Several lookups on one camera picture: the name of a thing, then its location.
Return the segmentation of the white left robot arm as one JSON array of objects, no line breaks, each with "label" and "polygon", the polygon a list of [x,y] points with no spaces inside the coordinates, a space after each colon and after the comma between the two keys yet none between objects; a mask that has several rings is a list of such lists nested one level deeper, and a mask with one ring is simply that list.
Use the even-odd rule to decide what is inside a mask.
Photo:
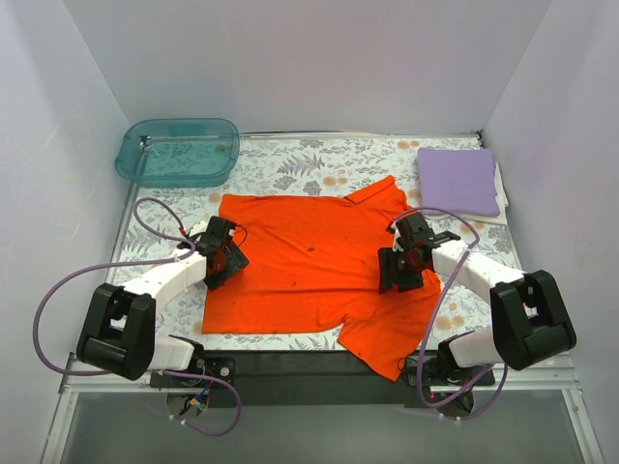
[{"label": "white left robot arm", "polygon": [[234,242],[238,228],[223,217],[201,221],[169,263],[121,285],[100,285],[86,313],[77,358],[128,380],[172,370],[182,385],[198,385],[206,373],[197,356],[203,347],[183,337],[157,335],[157,311],[200,281],[215,291],[248,266],[249,259]]}]

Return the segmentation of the orange t-shirt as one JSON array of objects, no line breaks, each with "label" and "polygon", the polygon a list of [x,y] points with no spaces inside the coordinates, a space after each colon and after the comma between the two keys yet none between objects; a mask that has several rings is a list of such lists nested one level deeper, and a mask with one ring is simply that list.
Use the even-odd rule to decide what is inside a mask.
[{"label": "orange t-shirt", "polygon": [[338,343],[395,381],[422,341],[441,291],[379,291],[378,250],[392,218],[408,209],[388,176],[344,197],[225,194],[221,217],[244,227],[247,267],[206,294],[206,334],[304,334],[339,328]]}]

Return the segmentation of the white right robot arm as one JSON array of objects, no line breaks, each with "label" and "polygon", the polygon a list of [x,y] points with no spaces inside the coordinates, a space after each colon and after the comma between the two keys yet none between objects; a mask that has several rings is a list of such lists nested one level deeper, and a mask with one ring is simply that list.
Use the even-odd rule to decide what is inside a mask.
[{"label": "white right robot arm", "polygon": [[459,384],[473,368],[502,363],[522,370],[576,345],[576,334],[555,278],[526,273],[475,251],[450,231],[436,233],[419,212],[404,213],[387,227],[394,241],[378,251],[379,291],[416,291],[432,271],[457,282],[488,303],[488,329],[439,344],[424,373]]}]

